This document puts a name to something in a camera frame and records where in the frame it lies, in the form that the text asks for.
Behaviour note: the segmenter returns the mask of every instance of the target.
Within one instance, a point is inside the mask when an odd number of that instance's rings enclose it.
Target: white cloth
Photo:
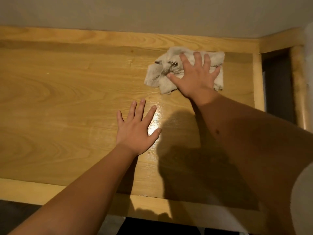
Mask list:
[[[313,163],[301,172],[294,184],[290,211],[295,233],[313,234]]]
[[[194,65],[194,51],[185,47],[171,47],[169,50],[155,60],[154,64],[148,67],[145,84],[147,86],[159,87],[161,94],[170,93],[176,90],[177,87],[166,77],[168,73],[173,73],[179,78],[184,76],[184,69],[179,54],[184,53],[189,62]],[[224,62],[224,52],[206,52],[200,51],[202,56],[202,64],[204,63],[204,55],[209,54],[211,58],[210,72],[213,72],[216,67],[221,66]],[[223,89],[223,67],[214,82],[214,89]]]

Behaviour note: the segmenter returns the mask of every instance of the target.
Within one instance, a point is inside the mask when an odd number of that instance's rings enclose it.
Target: forearm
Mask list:
[[[291,190],[313,160],[312,134],[213,90],[194,101],[250,188],[291,226]]]
[[[12,234],[95,234],[135,155],[118,146]]]

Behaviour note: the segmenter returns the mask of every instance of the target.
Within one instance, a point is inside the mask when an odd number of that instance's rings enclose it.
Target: wooden surface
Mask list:
[[[267,35],[259,38],[259,41],[259,53],[268,53],[296,45],[303,45],[305,42],[302,28],[292,28],[279,33]]]
[[[65,186],[0,179],[1,200],[43,205]],[[256,210],[171,201],[117,193],[110,214],[198,225],[243,233],[267,234],[265,213]]]
[[[253,61],[253,93],[254,107],[258,110],[265,111],[264,99],[264,81],[262,73],[262,57],[260,54],[252,55]]]
[[[294,46],[290,48],[290,58],[297,125],[310,131],[308,85],[304,75],[303,46]]]
[[[124,46],[163,50],[167,50],[172,46],[184,46],[193,50],[259,53],[258,39],[214,38],[205,36],[114,31],[86,31],[0,26],[0,40],[79,43],[112,47]]]

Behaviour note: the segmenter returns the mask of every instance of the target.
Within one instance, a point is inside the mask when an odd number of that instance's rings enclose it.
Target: hand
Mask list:
[[[191,65],[185,54],[180,54],[179,56],[184,67],[183,78],[180,79],[172,73],[168,74],[167,77],[178,87],[182,94],[193,99],[203,89],[213,90],[214,80],[218,76],[221,67],[217,67],[214,72],[210,73],[211,60],[208,54],[204,56],[203,66],[199,52],[194,52],[194,66]]]
[[[146,100],[142,99],[136,109],[137,102],[133,101],[128,112],[126,121],[123,120],[121,111],[117,112],[117,136],[116,145],[128,147],[134,153],[134,156],[143,154],[158,139],[162,129],[156,129],[153,134],[148,135],[148,126],[150,125],[154,113],[157,109],[152,106],[147,115],[142,119]]]

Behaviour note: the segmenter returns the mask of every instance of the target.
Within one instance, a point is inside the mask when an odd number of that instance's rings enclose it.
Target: person's left hand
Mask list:
[[[157,109],[152,106],[147,115],[142,118],[146,100],[142,99],[136,109],[137,102],[133,101],[128,112],[126,121],[123,120],[121,111],[117,112],[117,136],[116,145],[128,147],[134,155],[143,154],[158,139],[162,129],[157,128],[153,134],[148,135],[148,126],[150,125],[154,113]]]

